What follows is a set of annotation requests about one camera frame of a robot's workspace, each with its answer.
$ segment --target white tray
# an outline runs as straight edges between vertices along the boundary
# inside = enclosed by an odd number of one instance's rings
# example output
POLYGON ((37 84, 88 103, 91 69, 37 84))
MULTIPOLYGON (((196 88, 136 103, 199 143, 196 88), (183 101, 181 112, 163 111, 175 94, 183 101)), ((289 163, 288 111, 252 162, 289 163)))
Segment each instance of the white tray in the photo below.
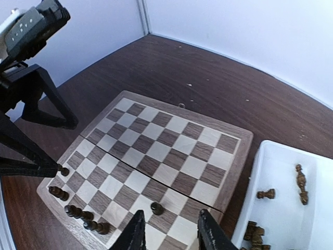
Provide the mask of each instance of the white tray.
POLYGON ((247 223, 265 229, 263 243, 271 250, 333 249, 333 160, 271 141, 263 141, 255 156, 243 208, 232 242, 243 240, 247 223), (306 176, 309 203, 300 201, 296 164, 306 176), (257 199, 257 191, 275 189, 275 199, 257 199))

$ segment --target chessboard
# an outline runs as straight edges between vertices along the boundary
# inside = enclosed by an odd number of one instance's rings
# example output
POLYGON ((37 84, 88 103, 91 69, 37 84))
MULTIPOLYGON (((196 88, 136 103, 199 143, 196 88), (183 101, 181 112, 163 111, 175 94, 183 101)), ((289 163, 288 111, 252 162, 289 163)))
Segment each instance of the chessboard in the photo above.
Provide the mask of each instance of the chessboard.
POLYGON ((87 249, 109 249, 142 209, 147 249, 198 249, 199 211, 217 222, 236 187, 250 131, 131 92, 122 92, 73 142, 59 163, 70 170, 45 178, 38 194, 87 249), (48 193, 57 186, 65 202, 48 193), (162 215, 150 209, 164 208, 162 215), (68 217, 65 205, 110 224, 101 235, 68 217))

